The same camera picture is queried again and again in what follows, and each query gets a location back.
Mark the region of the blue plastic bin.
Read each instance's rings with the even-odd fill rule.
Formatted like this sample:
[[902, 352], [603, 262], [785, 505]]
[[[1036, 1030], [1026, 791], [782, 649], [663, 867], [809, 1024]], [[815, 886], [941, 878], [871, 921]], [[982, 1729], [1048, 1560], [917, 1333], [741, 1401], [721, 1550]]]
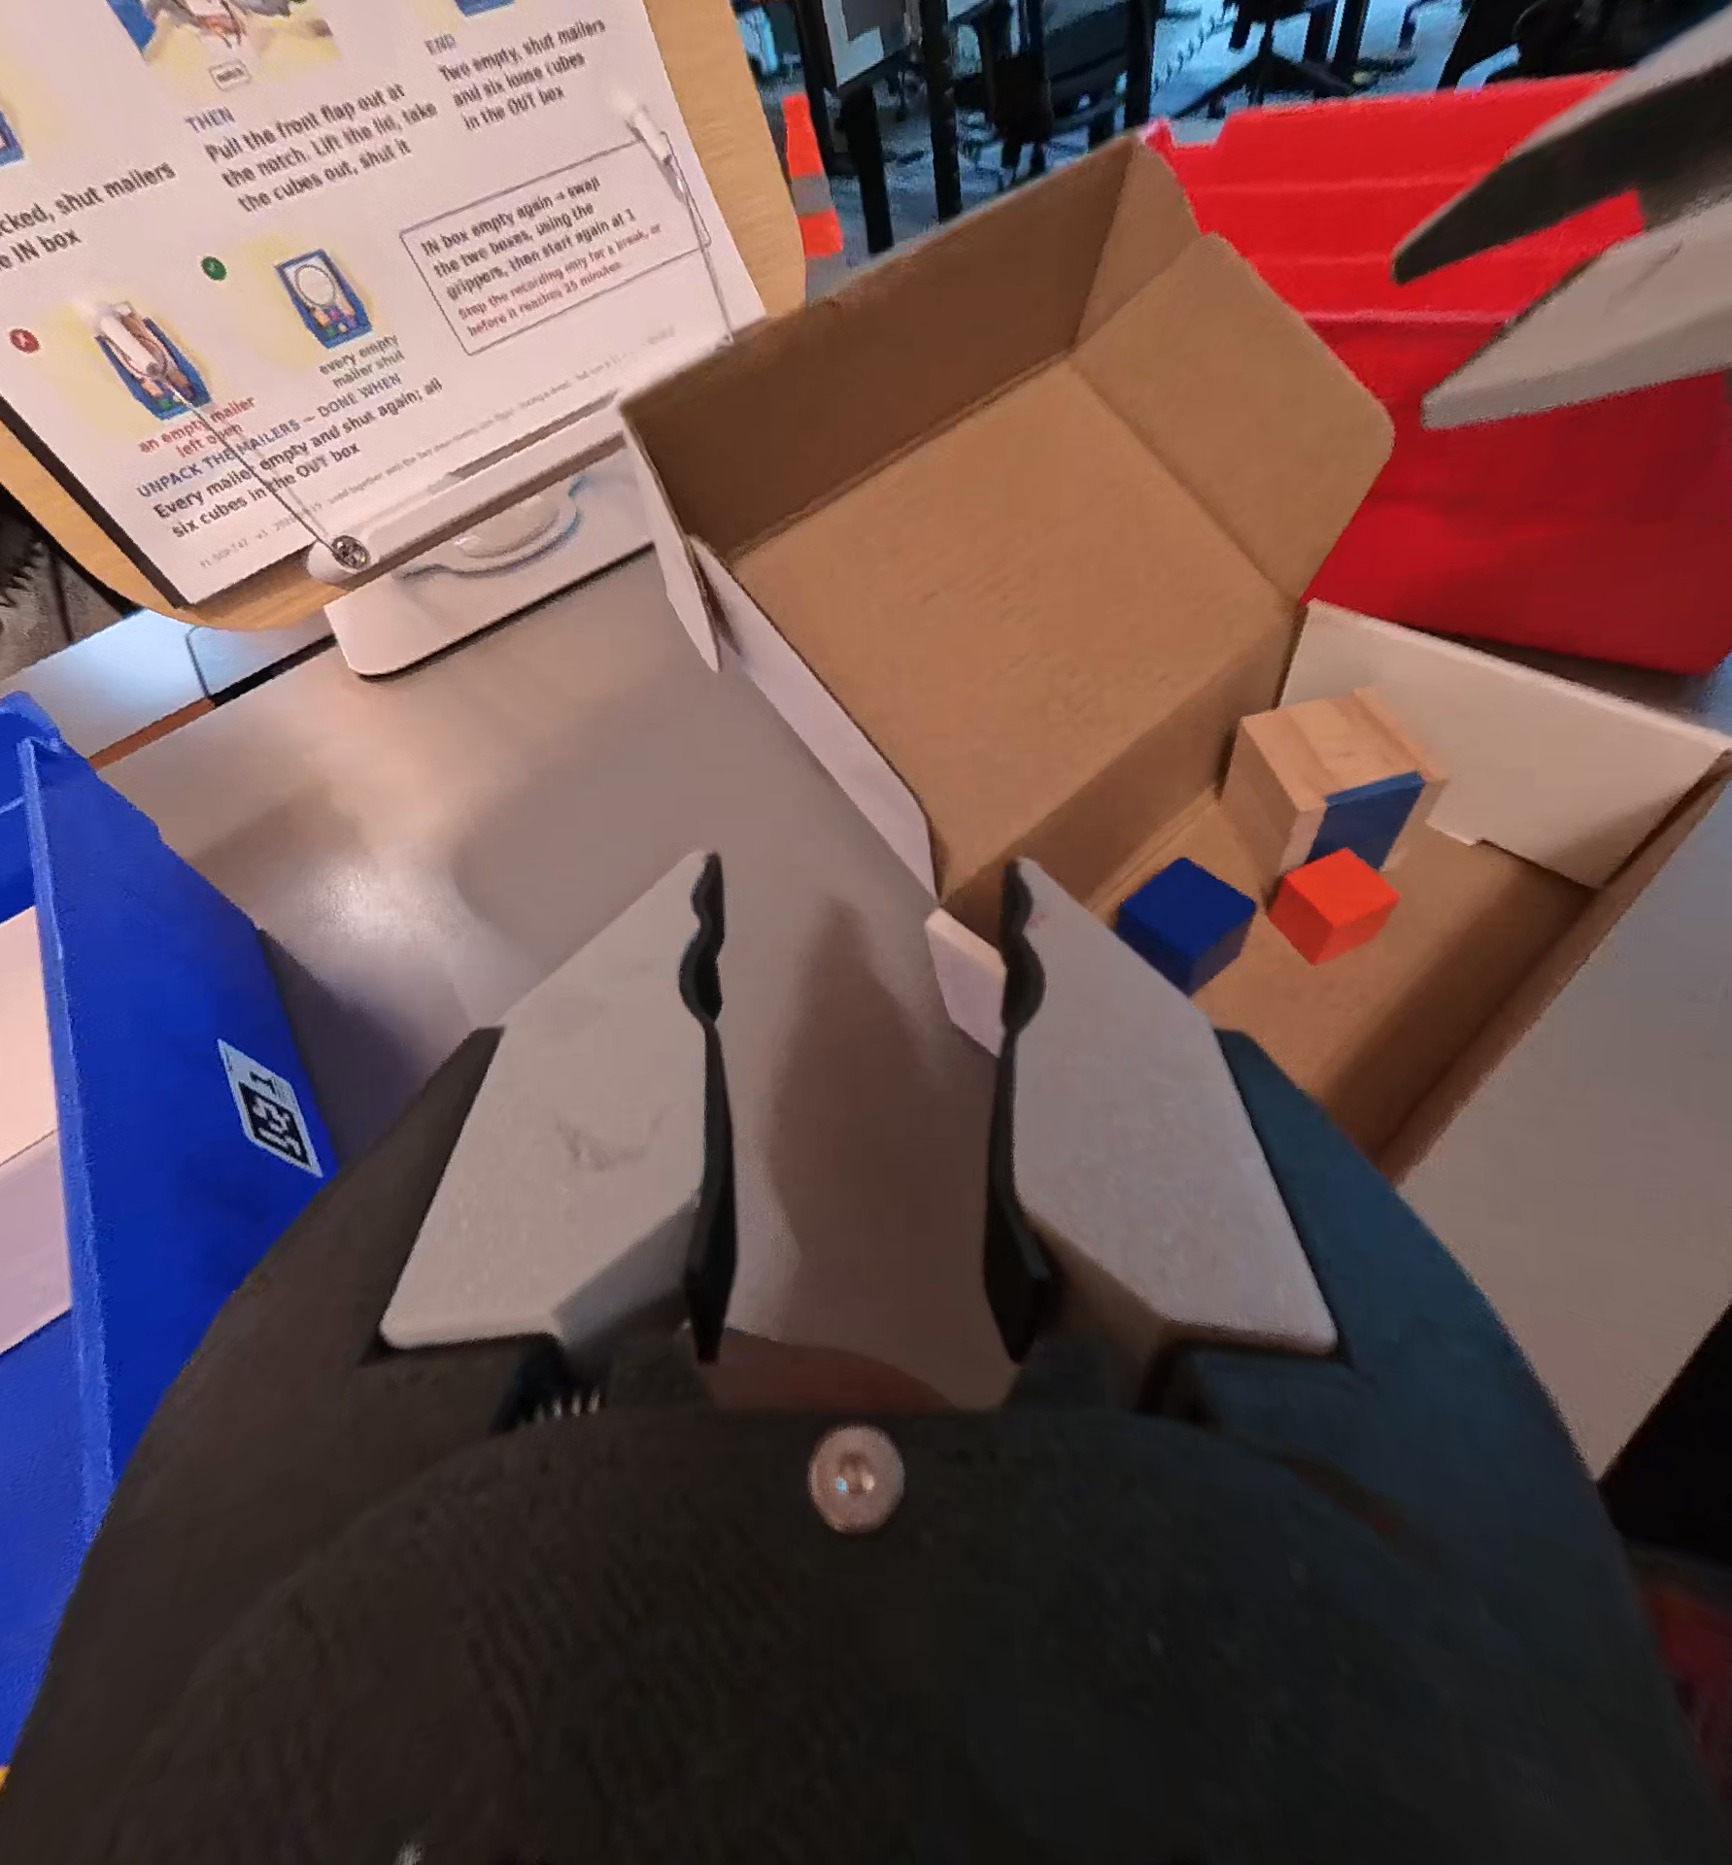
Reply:
[[0, 929], [18, 923], [67, 1257], [57, 1315], [0, 1346], [0, 1768], [154, 1412], [337, 1168], [257, 925], [13, 694]]

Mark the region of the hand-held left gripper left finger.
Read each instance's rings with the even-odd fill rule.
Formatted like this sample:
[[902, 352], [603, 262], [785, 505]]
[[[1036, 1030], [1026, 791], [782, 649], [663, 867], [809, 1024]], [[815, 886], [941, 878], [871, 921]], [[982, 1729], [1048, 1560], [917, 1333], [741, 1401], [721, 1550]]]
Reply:
[[739, 1267], [725, 874], [692, 851], [506, 1016], [382, 1321], [389, 1348], [651, 1327], [719, 1354]]

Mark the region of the natural wood cube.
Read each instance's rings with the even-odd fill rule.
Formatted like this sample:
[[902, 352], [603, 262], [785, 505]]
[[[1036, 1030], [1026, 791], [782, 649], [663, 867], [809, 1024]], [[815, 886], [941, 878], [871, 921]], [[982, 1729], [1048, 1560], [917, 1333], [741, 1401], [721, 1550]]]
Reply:
[[1449, 769], [1380, 688], [1364, 686], [1246, 715], [1220, 804], [1259, 884], [1271, 890], [1306, 865], [1333, 793], [1407, 771], [1422, 773], [1428, 793], [1391, 861], [1413, 830], [1428, 822], [1449, 785]]

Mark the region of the orange traffic cone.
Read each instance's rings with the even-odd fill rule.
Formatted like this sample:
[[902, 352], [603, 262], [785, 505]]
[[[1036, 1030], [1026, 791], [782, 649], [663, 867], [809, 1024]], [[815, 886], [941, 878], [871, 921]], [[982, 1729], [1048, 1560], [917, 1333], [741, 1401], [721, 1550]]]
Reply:
[[797, 90], [783, 97], [783, 161], [811, 278], [809, 290], [816, 292], [822, 282], [844, 274], [848, 251], [811, 101]]

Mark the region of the red plastic bin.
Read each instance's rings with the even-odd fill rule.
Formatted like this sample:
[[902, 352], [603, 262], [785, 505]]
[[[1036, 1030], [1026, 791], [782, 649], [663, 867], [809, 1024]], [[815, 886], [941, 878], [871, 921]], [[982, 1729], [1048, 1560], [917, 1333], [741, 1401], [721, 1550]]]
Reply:
[[1732, 651], [1732, 412], [1719, 377], [1428, 431], [1422, 400], [1580, 266], [1632, 194], [1411, 286], [1391, 255], [1605, 72], [1246, 107], [1147, 134], [1224, 237], [1391, 412], [1395, 447], [1312, 595], [1459, 639], [1669, 674]]

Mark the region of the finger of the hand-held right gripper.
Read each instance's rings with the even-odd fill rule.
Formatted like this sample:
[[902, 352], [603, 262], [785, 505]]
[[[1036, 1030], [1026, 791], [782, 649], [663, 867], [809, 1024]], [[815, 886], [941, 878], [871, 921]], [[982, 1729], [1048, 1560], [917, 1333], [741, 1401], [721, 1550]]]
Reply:
[[1732, 196], [1732, 29], [1694, 29], [1570, 107], [1418, 225], [1393, 253], [1407, 286], [1613, 198], [1649, 225]]
[[1732, 202], [1615, 245], [1543, 297], [1422, 402], [1449, 431], [1732, 377]]

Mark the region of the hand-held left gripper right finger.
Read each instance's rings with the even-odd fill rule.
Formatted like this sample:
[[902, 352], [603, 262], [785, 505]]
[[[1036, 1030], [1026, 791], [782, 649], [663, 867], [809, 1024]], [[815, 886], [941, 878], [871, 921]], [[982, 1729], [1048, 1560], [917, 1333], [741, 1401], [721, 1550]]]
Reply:
[[1015, 1364], [1182, 1343], [1325, 1358], [1339, 1331], [1222, 1043], [1038, 861], [1003, 880], [989, 1308]]

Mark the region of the blue wooden cube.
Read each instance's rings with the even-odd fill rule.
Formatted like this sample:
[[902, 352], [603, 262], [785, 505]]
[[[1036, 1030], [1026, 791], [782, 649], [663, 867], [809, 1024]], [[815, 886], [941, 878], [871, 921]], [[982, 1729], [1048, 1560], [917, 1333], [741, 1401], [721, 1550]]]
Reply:
[[1317, 865], [1333, 855], [1350, 853], [1374, 872], [1382, 872], [1413, 826], [1426, 793], [1428, 781], [1416, 769], [1333, 793], [1325, 801], [1306, 861]]
[[1182, 855], [1121, 904], [1116, 935], [1193, 999], [1242, 956], [1255, 917], [1255, 898]]

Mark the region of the person's left hand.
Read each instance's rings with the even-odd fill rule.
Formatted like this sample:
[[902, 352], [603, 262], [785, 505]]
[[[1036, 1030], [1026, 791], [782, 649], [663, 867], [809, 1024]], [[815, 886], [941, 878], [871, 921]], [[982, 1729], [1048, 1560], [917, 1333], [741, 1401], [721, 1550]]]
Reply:
[[849, 1418], [962, 1411], [892, 1364], [739, 1331], [727, 1333], [719, 1356], [698, 1362], [696, 1372], [712, 1401], [727, 1411]]

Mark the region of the white stand base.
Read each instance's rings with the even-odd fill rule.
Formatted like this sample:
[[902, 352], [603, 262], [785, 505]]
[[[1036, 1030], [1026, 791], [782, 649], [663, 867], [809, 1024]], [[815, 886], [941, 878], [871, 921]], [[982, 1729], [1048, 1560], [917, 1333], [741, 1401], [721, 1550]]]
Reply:
[[570, 595], [651, 548], [628, 443], [609, 439], [558, 478], [463, 529], [413, 521], [420, 548], [325, 604], [350, 668], [385, 680]]

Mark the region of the red wooden cube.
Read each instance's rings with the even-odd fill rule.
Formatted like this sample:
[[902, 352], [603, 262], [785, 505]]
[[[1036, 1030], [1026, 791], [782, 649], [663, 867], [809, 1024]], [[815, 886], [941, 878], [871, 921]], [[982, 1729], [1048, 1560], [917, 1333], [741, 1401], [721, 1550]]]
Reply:
[[1385, 874], [1337, 849], [1284, 874], [1267, 917], [1310, 966], [1323, 968], [1378, 938], [1399, 904]]

